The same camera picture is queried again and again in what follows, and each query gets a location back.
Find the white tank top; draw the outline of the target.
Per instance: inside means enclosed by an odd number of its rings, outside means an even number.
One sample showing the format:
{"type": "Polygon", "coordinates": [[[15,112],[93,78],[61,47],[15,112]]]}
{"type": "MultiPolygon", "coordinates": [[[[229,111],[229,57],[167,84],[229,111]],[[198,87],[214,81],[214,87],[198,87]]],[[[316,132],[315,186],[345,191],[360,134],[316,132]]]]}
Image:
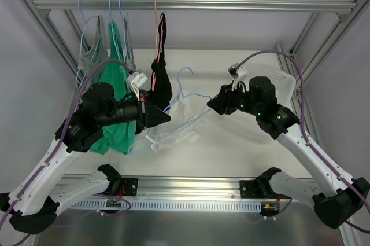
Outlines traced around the white tank top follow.
{"type": "Polygon", "coordinates": [[[210,96],[203,94],[191,93],[184,96],[179,93],[165,111],[171,121],[153,127],[145,135],[151,150],[158,152],[171,149],[181,142],[194,143],[199,138],[194,127],[210,111],[206,106],[209,99],[210,96]]]}

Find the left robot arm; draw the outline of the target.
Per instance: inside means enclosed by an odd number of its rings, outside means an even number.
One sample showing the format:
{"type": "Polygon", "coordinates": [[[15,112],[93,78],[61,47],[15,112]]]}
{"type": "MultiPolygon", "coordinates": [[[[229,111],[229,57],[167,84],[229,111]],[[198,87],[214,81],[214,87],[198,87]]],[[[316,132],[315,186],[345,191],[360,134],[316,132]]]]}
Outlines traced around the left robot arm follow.
{"type": "Polygon", "coordinates": [[[151,128],[171,121],[156,107],[144,90],[139,97],[116,101],[108,83],[96,83],[79,95],[63,124],[55,133],[47,153],[28,178],[13,192],[1,194],[1,211],[14,230],[39,234],[66,209],[95,194],[117,196],[122,192],[121,175],[104,164],[81,181],[57,188],[68,168],[103,138],[103,128],[137,122],[151,128]]]}

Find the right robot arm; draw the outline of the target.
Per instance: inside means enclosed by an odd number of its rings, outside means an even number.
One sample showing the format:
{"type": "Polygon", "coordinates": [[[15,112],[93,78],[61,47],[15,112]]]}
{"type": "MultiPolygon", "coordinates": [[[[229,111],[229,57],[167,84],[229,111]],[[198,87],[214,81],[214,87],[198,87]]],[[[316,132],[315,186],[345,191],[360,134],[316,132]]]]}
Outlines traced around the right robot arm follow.
{"type": "Polygon", "coordinates": [[[283,194],[295,199],[312,208],[326,226],[337,229],[362,207],[369,207],[369,182],[341,169],[309,139],[303,122],[278,103],[275,93],[269,78],[257,76],[250,80],[247,90],[222,85],[207,105],[219,115],[241,111],[255,116],[260,129],[289,150],[316,182],[309,184],[273,167],[255,180],[262,196],[283,194]]]}

